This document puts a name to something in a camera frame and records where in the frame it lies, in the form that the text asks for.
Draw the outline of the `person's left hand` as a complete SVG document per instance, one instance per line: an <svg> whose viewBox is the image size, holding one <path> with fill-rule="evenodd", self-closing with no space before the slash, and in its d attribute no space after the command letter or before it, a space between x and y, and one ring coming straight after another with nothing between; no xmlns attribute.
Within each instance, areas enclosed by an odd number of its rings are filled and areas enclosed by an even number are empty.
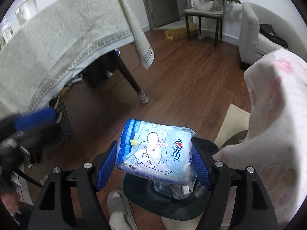
<svg viewBox="0 0 307 230"><path fill-rule="evenodd" d="M1 194L1 200L11 216L14 216L19 210L19 199L17 192L8 192Z"/></svg>

